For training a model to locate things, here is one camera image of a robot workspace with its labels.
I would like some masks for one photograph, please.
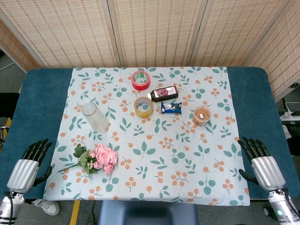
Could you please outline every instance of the floral tablecloth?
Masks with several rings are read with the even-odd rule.
[[[130,81],[147,71],[150,87],[136,91]],[[160,102],[145,119],[133,103],[152,90],[176,85],[182,115],[161,114]],[[91,101],[110,121],[106,133],[94,132],[81,112]],[[206,105],[211,120],[195,127],[192,113]],[[52,158],[48,200],[147,200],[209,205],[249,205],[237,121],[225,67],[75,68]],[[89,176],[77,163],[77,144],[92,149],[102,143],[117,151],[111,175]]]

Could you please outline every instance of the clear plastic cup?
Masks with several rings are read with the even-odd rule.
[[[195,109],[192,121],[197,126],[204,126],[210,120],[210,116],[210,109],[202,105]]]
[[[99,133],[108,131],[109,121],[99,110],[95,103],[85,103],[82,106],[81,111],[94,131],[97,131]]]

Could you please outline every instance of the woven partition screen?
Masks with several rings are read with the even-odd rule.
[[[24,71],[40,67],[2,20],[0,20],[0,46]]]
[[[195,66],[243,66],[287,0],[213,0],[190,61]]]
[[[186,64],[205,0],[114,0],[113,3],[126,67]]]
[[[300,1],[293,0],[288,10],[272,26],[268,37],[258,47],[248,66],[264,68],[273,94],[286,89],[300,76]]]
[[[100,0],[0,0],[0,7],[49,67],[115,67]]]

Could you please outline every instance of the bottle label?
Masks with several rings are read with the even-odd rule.
[[[174,87],[169,87],[169,88],[162,88],[158,90],[154,90],[155,97],[162,97],[162,96],[167,96],[167,95],[173,95],[176,94],[176,90]]]

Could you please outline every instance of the red tape roll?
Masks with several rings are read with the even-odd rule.
[[[142,80],[143,83],[137,83],[136,80]],[[150,85],[150,76],[145,71],[136,71],[131,75],[131,83],[134,89],[136,90],[145,90],[149,88]]]

